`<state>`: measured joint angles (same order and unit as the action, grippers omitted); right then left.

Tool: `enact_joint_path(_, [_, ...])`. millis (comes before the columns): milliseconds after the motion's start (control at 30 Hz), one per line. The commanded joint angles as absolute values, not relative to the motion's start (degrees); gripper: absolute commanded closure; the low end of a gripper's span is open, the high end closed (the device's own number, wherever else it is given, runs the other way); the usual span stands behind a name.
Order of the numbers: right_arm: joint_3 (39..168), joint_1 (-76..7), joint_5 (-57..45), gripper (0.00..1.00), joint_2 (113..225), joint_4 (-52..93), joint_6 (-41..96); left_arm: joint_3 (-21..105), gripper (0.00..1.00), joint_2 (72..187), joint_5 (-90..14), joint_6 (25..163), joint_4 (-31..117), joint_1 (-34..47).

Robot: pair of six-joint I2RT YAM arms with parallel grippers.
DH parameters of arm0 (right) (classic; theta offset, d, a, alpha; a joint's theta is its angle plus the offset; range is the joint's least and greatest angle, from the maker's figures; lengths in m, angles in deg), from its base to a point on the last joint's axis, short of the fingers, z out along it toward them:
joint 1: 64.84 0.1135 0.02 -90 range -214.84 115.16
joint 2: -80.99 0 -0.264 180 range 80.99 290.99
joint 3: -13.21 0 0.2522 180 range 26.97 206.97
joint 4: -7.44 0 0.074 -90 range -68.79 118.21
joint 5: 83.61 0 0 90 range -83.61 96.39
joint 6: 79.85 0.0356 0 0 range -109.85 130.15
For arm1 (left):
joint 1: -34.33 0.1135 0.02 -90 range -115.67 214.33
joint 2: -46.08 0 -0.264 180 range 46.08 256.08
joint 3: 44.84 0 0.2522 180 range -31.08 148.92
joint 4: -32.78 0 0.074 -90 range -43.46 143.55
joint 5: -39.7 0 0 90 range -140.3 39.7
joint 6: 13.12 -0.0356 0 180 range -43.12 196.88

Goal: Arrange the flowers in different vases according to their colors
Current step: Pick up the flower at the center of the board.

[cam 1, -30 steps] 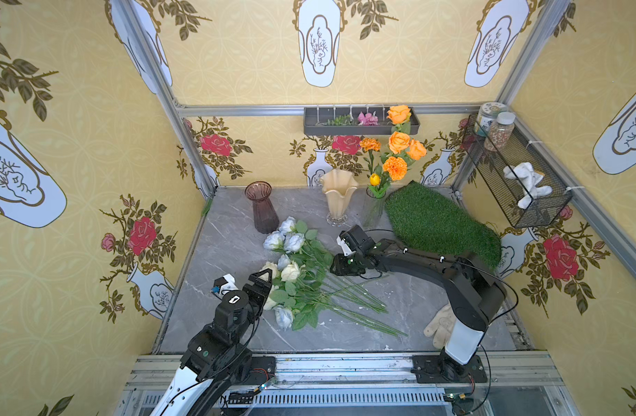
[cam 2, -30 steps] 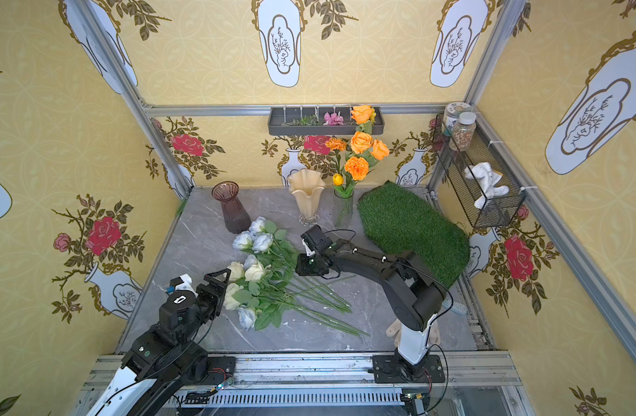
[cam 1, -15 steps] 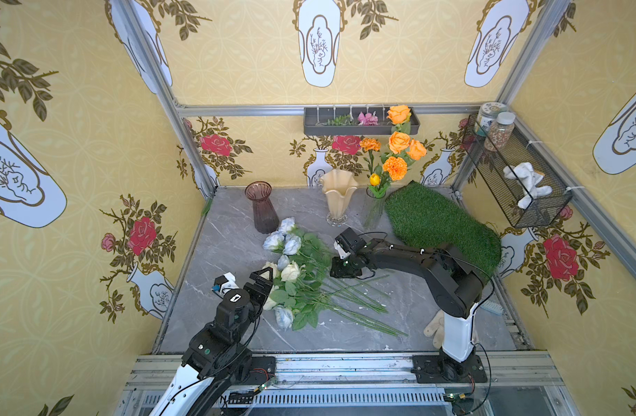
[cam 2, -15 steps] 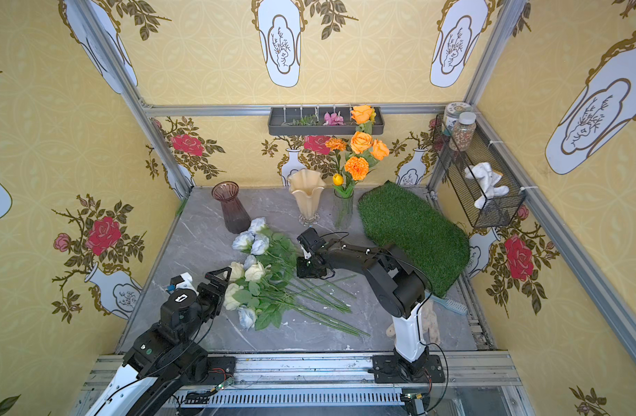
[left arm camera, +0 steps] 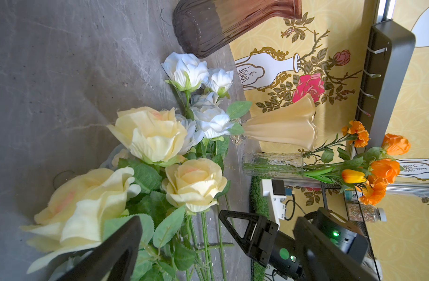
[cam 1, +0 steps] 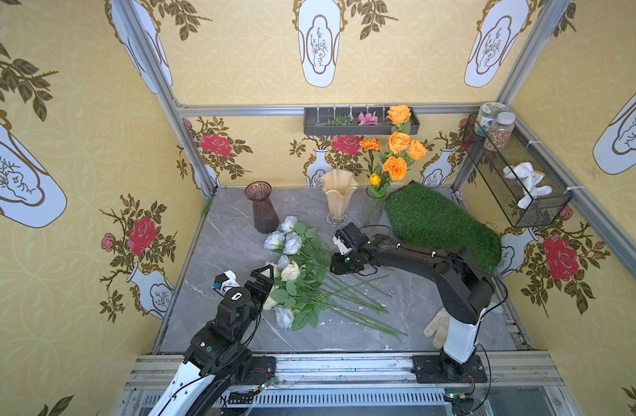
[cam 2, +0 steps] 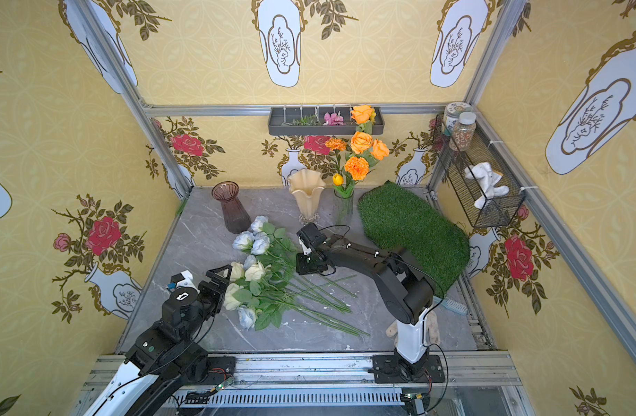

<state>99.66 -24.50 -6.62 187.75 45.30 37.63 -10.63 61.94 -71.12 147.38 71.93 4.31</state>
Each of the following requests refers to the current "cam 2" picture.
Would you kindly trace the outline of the white rose top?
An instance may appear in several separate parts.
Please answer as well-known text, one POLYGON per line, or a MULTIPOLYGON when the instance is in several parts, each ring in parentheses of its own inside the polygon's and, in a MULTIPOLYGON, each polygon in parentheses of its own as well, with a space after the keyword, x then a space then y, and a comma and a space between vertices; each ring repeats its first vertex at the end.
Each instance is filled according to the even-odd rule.
POLYGON ((257 216, 250 225, 249 231, 253 234, 259 234, 263 231, 264 225, 269 222, 269 218, 266 216, 257 216))

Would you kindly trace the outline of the yellow orange tulip stem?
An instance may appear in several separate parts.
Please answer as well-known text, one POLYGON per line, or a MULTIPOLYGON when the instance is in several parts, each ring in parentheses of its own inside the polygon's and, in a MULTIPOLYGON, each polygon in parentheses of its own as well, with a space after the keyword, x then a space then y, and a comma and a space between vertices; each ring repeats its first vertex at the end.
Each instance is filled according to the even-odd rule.
POLYGON ((348 199, 353 196, 356 182, 349 173, 345 173, 344 175, 336 173, 333 176, 333 185, 336 196, 342 199, 348 199))

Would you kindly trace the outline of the small orange marigold stem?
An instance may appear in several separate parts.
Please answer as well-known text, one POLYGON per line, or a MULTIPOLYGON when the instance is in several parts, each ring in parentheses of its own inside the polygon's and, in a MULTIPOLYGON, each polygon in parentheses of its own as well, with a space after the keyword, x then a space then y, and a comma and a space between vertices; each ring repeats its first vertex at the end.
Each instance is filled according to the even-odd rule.
POLYGON ((344 166, 344 196, 349 198, 354 193, 358 182, 365 180, 369 174, 369 164, 365 158, 351 157, 344 166))

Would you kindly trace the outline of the orange marigold flower stem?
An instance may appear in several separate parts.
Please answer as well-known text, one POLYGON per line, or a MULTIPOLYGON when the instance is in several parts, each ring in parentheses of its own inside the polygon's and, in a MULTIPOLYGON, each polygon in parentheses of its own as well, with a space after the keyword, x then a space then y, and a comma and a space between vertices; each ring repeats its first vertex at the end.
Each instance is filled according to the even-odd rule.
POLYGON ((340 173, 344 175, 343 171, 343 157, 347 154, 347 142, 342 139, 338 139, 336 137, 332 137, 328 139, 326 142, 326 147, 329 150, 328 156, 330 157, 330 170, 333 173, 333 176, 336 173, 340 173))

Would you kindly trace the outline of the orange rose stem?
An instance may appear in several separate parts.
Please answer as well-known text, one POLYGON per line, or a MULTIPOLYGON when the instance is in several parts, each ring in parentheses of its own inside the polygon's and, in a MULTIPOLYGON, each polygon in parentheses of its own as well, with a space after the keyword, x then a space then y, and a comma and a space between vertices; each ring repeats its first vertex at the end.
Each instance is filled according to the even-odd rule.
POLYGON ((373 134, 373 126, 375 125, 375 118, 377 116, 373 107, 368 105, 354 106, 350 110, 350 114, 359 132, 366 133, 367 135, 373 134))
POLYGON ((390 151, 387 145, 381 140, 373 140, 369 149, 365 150, 361 157, 368 163, 368 172, 371 172, 373 168, 387 156, 390 151))
POLYGON ((354 154, 362 155, 373 145, 373 138, 368 133, 357 131, 350 141, 350 149, 354 154))

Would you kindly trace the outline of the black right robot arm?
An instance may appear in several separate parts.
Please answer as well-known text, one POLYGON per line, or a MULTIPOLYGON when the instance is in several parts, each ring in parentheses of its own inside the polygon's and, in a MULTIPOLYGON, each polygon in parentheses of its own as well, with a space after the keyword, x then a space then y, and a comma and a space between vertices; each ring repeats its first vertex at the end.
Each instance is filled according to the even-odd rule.
POLYGON ((356 244, 344 235, 314 223, 297 232, 302 253, 296 255, 299 275, 327 275, 347 268, 370 277, 387 311, 396 319, 398 341, 391 355, 375 355, 370 374, 378 384, 445 383, 448 367, 432 355, 426 318, 438 284, 417 264, 410 251, 381 251, 356 244))

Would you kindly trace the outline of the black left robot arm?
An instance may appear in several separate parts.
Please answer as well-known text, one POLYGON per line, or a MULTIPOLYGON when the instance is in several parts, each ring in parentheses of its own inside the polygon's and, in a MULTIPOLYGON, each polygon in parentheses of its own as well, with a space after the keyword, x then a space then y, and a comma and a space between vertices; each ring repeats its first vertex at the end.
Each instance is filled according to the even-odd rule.
POLYGON ((232 272, 231 265, 207 270, 198 284, 187 270, 172 276, 160 320, 138 336, 86 414, 153 415, 184 386, 210 386, 186 395, 202 404, 231 385, 236 358, 210 357, 198 334, 208 334, 203 325, 222 310, 232 272))

